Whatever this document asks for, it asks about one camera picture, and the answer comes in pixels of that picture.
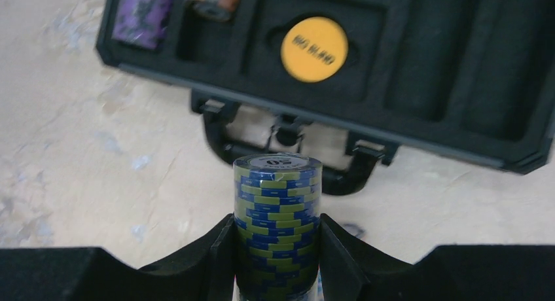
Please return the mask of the brown chip stack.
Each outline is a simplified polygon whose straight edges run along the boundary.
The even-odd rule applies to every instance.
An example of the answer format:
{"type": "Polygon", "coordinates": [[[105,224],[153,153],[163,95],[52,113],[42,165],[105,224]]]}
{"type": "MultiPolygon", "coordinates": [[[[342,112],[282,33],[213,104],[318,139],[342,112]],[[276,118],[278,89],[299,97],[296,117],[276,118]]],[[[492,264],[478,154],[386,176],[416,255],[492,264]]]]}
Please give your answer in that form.
{"type": "Polygon", "coordinates": [[[216,22],[227,22],[238,7],[240,0],[185,0],[191,9],[207,18],[216,22]]]}

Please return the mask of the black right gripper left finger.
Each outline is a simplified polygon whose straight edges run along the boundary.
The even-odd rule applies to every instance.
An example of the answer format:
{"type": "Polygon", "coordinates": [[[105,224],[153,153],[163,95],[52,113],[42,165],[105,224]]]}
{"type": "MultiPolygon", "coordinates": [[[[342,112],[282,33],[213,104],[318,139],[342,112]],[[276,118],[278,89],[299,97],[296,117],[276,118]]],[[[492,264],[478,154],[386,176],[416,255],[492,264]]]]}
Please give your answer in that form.
{"type": "Polygon", "coordinates": [[[101,247],[1,250],[2,300],[231,300],[234,219],[133,268],[101,247]]]}

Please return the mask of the grey green chip stack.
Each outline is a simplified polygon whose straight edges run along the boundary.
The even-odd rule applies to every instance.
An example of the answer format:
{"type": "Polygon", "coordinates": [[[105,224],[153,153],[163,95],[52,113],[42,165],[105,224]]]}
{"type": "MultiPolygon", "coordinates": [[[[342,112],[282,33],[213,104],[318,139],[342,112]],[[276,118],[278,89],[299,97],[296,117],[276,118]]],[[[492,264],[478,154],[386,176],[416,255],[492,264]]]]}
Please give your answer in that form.
{"type": "Polygon", "coordinates": [[[238,300],[311,300],[322,163],[283,152],[240,157],[233,169],[238,300]]]}

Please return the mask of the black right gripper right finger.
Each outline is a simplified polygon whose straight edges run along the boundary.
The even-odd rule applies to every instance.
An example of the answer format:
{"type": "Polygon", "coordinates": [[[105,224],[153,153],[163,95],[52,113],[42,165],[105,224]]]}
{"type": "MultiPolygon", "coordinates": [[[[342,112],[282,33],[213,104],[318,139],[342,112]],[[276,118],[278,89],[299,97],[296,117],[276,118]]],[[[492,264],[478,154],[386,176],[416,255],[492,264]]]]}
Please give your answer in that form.
{"type": "Polygon", "coordinates": [[[415,264],[320,223],[326,300],[553,300],[552,245],[439,245],[415,264]]]}

